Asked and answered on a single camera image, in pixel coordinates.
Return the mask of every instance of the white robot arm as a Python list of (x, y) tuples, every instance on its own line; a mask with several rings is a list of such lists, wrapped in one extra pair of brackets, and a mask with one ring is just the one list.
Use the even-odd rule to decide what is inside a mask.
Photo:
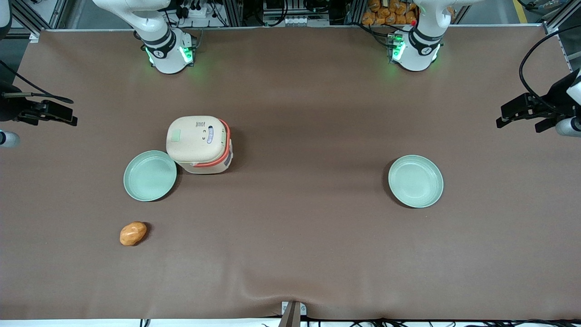
[(419, 72), (436, 59), (440, 41), (451, 22), (449, 6), (467, 6), (482, 0), (414, 0), (419, 7), (416, 26), (397, 32), (401, 40), (392, 58), (403, 68)]
[(170, 0), (93, 0), (100, 8), (114, 13), (135, 29), (145, 44), (149, 61), (160, 72), (174, 74), (193, 65), (195, 38), (180, 29), (173, 29), (159, 9)]

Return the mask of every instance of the orange trim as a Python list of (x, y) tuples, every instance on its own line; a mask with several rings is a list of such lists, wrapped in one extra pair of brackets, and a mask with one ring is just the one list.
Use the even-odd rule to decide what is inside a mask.
[(222, 119), (218, 118), (218, 120), (221, 121), (222, 124), (224, 124), (224, 126), (226, 127), (226, 151), (224, 151), (224, 154), (222, 154), (222, 156), (219, 157), (218, 159), (216, 159), (212, 162), (203, 163), (203, 164), (197, 163), (196, 165), (193, 166), (194, 168), (208, 168), (208, 167), (216, 166), (220, 162), (224, 161), (226, 159), (226, 157), (228, 156), (228, 154), (230, 154), (230, 127)]

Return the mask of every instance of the brown tablecloth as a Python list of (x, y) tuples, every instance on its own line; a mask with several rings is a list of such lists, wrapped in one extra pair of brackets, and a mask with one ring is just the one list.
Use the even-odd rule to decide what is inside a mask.
[[(0, 151), (1, 317), (262, 317), (296, 299), (327, 319), (579, 318), (581, 142), (494, 122), (542, 35), (451, 28), (410, 73), (360, 29), (208, 31), (168, 76), (131, 33), (42, 33), (20, 72), (74, 99), (79, 125), (0, 125), (22, 139)], [(525, 70), (541, 94), (565, 76), (557, 40)], [(230, 169), (130, 198), (126, 165), (188, 115), (232, 127)], [(406, 154), (442, 171), (430, 208), (389, 191)], [(153, 230), (123, 247), (135, 220)]]

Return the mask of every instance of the bread roll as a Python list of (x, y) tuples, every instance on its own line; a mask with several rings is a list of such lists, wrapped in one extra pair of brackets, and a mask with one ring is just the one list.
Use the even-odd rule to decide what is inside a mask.
[(396, 24), (405, 24), (406, 17), (404, 15), (396, 15)]
[(389, 8), (381, 7), (381, 9), (377, 11), (378, 18), (385, 18), (388, 17), (389, 15), (391, 15)]
[(415, 13), (414, 12), (407, 12), (406, 13), (406, 24), (411, 24), (412, 22), (416, 21)]
[(403, 15), (406, 13), (407, 5), (405, 3), (400, 2), (400, 6), (397, 7), (395, 10), (396, 15)]
[(377, 12), (381, 8), (381, 1), (380, 0), (369, 0), (367, 2), (367, 6), (373, 12)]
[(395, 22), (396, 22), (396, 14), (395, 13), (391, 13), (391, 14), (389, 14), (388, 17), (385, 17), (386, 24), (394, 24)]
[(361, 18), (361, 24), (363, 25), (373, 25), (375, 23), (375, 13), (365, 12)]

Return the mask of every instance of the yellow floor line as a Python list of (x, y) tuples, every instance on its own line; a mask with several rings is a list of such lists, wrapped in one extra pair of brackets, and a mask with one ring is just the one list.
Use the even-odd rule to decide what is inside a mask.
[(529, 21), (526, 19), (524, 9), (522, 9), (522, 5), (520, 3), (518, 3), (517, 0), (512, 0), (512, 4), (514, 4), (514, 9), (517, 10), (517, 16), (518, 16), (519, 22), (521, 22), (521, 24), (529, 23)]

